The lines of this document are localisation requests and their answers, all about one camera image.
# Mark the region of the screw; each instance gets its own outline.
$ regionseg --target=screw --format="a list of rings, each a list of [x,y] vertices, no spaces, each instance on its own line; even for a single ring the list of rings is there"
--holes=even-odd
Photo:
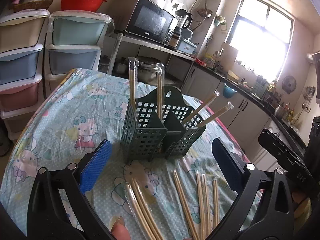
[[[40,174],[45,173],[45,167],[40,168],[38,172],[39,172]]]
[[[69,170],[74,170],[76,167],[77,167],[77,164],[76,164],[76,163],[70,163],[70,164],[68,165],[68,169],[69,169]]]
[[[280,168],[277,168],[276,171],[277,171],[279,174],[283,174],[283,170],[281,170]]]
[[[255,169],[255,166],[252,163],[248,163],[247,169],[253,171]]]

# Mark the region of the black countertop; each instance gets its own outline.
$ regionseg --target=black countertop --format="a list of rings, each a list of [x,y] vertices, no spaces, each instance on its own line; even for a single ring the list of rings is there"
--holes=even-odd
[[[258,106],[261,110],[263,110],[271,119],[276,123],[280,131],[283,133],[285,138],[287,139],[288,143],[290,144],[292,150],[300,155],[301,157],[304,155],[307,146],[299,137],[299,135],[290,127],[288,126],[283,120],[279,120],[274,116],[274,114],[262,103],[261,99],[254,96],[244,87],[239,86],[235,82],[225,78],[223,75],[216,73],[210,68],[202,67],[198,64],[194,64],[195,67],[207,72],[208,74],[212,75],[213,77],[219,79],[222,82],[225,82],[229,87],[239,92],[242,96],[249,99],[253,102],[256,106]]]

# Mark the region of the microwave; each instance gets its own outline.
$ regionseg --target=microwave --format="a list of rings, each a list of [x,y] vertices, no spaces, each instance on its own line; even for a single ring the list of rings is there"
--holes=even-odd
[[[115,30],[168,45],[177,19],[149,0],[114,0],[108,15]]]

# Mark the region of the microwave door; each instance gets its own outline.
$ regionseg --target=microwave door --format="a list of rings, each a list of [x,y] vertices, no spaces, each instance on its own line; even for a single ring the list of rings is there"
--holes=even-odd
[[[149,0],[139,0],[126,31],[162,43],[173,16]]]

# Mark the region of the hello kitty tablecloth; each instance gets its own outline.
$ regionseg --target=hello kitty tablecloth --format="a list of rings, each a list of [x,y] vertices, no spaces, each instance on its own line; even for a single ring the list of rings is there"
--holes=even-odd
[[[155,87],[139,83],[136,96],[142,97],[153,89]],[[132,161],[125,165],[120,140],[128,98],[128,80],[98,71],[77,69],[38,109],[14,147],[0,189],[1,203],[25,234],[28,201],[38,169],[42,166],[49,170],[63,169],[68,163],[78,162],[85,153],[92,152],[105,138],[112,143],[112,155],[93,190],[86,196],[109,229],[122,216],[132,239],[143,239],[123,189],[123,182],[135,177],[164,238],[189,238],[191,233],[174,186],[173,169],[177,169],[180,175],[198,230],[200,215],[196,171],[206,173],[210,200],[212,180],[218,178],[219,217],[222,219],[236,193],[228,187],[213,158],[213,139],[220,137],[230,151],[243,160],[246,158],[227,129],[219,121],[209,123],[183,158]],[[194,108],[200,105],[196,98],[184,96],[184,99]],[[200,114],[203,118],[211,115],[206,109]],[[60,193],[72,225],[81,229],[65,192]],[[210,206],[213,217],[213,201],[210,201]],[[248,226],[255,210],[256,204],[252,206],[244,226]]]

